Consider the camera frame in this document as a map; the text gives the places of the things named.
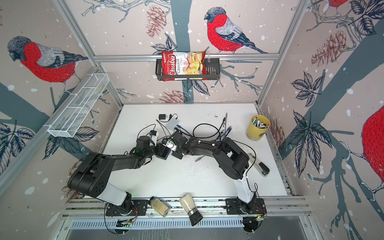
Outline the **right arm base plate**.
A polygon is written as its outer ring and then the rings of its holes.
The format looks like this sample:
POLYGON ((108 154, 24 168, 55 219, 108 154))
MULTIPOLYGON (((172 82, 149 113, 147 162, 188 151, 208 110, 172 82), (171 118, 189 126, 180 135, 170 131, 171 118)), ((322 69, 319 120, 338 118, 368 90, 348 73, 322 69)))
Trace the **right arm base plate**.
POLYGON ((253 198, 248 204, 238 198, 225 199, 225 209, 228 215, 266 215, 264 199, 253 198))

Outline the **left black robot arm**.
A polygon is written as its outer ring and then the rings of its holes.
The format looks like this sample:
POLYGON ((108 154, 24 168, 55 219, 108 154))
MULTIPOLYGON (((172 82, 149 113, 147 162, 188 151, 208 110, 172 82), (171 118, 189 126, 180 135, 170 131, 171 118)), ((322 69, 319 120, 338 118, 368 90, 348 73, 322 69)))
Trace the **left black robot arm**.
POLYGON ((166 159, 170 149, 148 136, 136 140, 136 146, 122 155, 88 154, 69 178, 67 187, 78 194, 113 205, 125 212, 134 208, 132 195, 110 183, 114 171, 135 170, 148 164, 154 156, 166 159))

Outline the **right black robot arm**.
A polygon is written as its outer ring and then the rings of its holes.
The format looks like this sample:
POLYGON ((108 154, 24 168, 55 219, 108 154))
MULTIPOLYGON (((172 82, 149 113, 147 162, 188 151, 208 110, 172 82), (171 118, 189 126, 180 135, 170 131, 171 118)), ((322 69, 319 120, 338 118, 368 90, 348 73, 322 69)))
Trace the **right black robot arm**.
POLYGON ((176 131, 162 144, 172 150, 172 155, 182 159, 186 155, 212 157, 220 169, 235 181, 239 201, 249 204, 254 198, 246 177, 249 169, 249 155, 234 140, 204 141, 195 137, 186 138, 176 131))

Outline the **black network switch box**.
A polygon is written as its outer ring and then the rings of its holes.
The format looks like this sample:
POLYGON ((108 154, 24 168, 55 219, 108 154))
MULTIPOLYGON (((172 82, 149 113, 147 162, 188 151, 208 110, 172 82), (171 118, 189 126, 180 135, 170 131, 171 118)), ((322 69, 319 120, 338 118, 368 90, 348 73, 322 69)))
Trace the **black network switch box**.
POLYGON ((159 158, 159 159, 162 159, 162 160, 166 160, 170 154, 172 150, 168 149, 168 148, 165 148, 165 149, 161 149, 161 150, 158 150, 157 154, 156 154, 156 157, 159 158))

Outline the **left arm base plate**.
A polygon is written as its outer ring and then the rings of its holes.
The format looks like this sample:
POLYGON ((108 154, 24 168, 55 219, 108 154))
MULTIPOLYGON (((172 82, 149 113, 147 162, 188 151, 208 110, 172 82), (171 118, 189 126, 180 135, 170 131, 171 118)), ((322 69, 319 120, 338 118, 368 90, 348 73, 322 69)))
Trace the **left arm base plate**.
POLYGON ((123 203, 121 206, 116 206, 108 203, 106 206, 107 217, 125 217, 125 216, 144 216, 148 208, 149 200, 132 199, 130 202, 123 203))

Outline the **red cassava chips bag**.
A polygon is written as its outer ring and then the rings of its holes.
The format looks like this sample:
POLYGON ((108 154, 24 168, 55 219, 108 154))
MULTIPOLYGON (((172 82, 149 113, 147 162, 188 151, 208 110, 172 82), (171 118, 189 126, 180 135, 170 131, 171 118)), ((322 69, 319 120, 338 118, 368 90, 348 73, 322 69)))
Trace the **red cassava chips bag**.
POLYGON ((204 65, 206 51, 204 52, 170 52, 162 51, 162 76, 171 76, 163 79, 166 81, 183 80, 175 79, 181 75, 205 75, 204 65))

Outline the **black wall basket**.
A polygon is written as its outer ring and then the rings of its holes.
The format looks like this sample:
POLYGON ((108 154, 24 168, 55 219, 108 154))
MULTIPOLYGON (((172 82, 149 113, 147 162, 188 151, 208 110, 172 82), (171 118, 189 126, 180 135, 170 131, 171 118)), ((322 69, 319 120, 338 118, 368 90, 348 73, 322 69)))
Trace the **black wall basket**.
POLYGON ((204 60, 204 65, 206 68, 205 75, 164 75, 162 68, 162 60, 157 59, 156 61, 156 70, 155 74, 159 81, 166 81, 166 79, 173 79, 175 81, 182 80, 218 80, 220 78, 221 69, 220 69, 220 59, 219 58, 210 58, 204 60))

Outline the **glass spice jar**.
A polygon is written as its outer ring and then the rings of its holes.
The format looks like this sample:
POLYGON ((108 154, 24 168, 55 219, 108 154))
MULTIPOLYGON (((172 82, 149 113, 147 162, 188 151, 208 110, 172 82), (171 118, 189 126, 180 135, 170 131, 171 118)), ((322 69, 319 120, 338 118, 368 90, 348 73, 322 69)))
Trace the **glass spice jar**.
POLYGON ((159 213, 163 218, 167 216, 170 208, 164 204, 160 199, 151 197, 149 199, 149 205, 153 210, 159 213))

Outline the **yellow cup with pens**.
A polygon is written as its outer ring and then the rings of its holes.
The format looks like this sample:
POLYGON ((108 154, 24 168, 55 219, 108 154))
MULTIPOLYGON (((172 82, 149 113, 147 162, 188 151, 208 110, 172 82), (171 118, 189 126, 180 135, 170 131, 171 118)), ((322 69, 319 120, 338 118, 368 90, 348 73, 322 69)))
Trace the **yellow cup with pens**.
POLYGON ((270 120, 265 116, 255 115, 251 118, 247 129, 247 136, 253 141, 260 140, 270 128, 270 120))

